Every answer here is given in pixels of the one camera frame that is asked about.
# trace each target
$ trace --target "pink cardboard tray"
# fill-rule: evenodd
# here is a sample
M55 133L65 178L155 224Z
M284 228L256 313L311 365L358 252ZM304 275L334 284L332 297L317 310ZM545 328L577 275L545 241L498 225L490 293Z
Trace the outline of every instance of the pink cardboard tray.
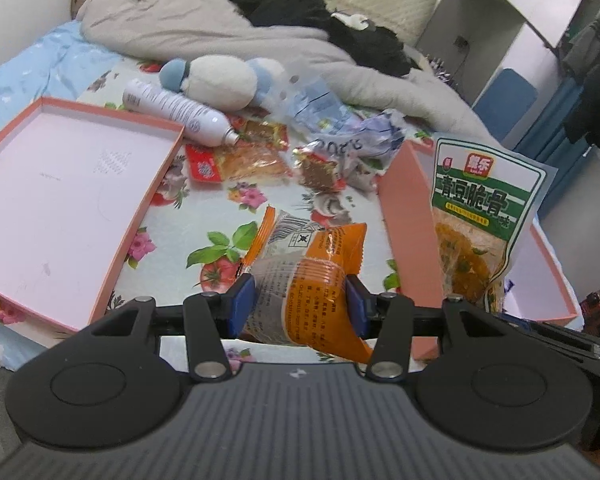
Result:
M40 98L0 132L0 297L70 331L101 317L182 127Z
M405 142L385 176L378 196L400 276L402 293L419 306L440 307L443 299L438 241L431 214L432 148ZM566 325L576 317L577 303L552 255L544 233L531 226L507 277L514 283L506 297L507 313ZM414 338L414 359L436 355L435 338Z

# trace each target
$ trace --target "white spray can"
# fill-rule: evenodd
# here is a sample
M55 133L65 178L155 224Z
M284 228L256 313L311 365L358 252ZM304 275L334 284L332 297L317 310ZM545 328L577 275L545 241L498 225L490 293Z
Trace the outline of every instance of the white spray can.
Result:
M158 85L132 79L122 102L127 110L182 124L185 136L203 146L233 146L238 141L238 134L222 112Z

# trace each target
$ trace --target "blue plush ear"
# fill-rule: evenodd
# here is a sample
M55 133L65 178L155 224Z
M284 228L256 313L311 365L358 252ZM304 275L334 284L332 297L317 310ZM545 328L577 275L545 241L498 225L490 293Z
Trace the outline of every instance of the blue plush ear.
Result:
M273 85L273 76L269 71L258 63L258 59L250 59L247 61L247 65L255 72L258 83L256 85L256 93L251 100L251 105L260 106L264 97L271 90Z
M184 79L187 62L184 59L172 59L160 69L160 84L162 88L172 92L180 92Z

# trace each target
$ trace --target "metal pivot bolt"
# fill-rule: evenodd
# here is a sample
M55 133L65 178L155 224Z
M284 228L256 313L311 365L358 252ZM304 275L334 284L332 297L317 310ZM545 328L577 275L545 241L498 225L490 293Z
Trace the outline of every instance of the metal pivot bolt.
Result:
M402 366L393 361L380 361L372 365L371 373L382 379L393 379L403 372Z
M198 363L193 371L198 377L204 379L217 379L225 374L226 366L218 361L204 361Z

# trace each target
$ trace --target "food packet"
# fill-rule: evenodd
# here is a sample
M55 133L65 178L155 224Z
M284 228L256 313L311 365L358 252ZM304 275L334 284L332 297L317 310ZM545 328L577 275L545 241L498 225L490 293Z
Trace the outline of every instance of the food packet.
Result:
M345 278L360 272L366 224L323 230L267 207L244 257L258 297L246 331L268 344L304 345L366 363L371 348L353 329Z
M254 145L239 140L235 146L214 149L186 144L185 154L190 177L198 182L267 182L291 176L284 159L264 144Z
M301 186L316 191L342 191L347 187L341 161L310 142L293 150L293 168Z
M503 148L438 137L431 205L445 294L502 311L516 243L556 171Z
M225 115L242 140L251 144L264 144L279 152L288 150L289 137L286 124L269 121L256 110L242 110Z

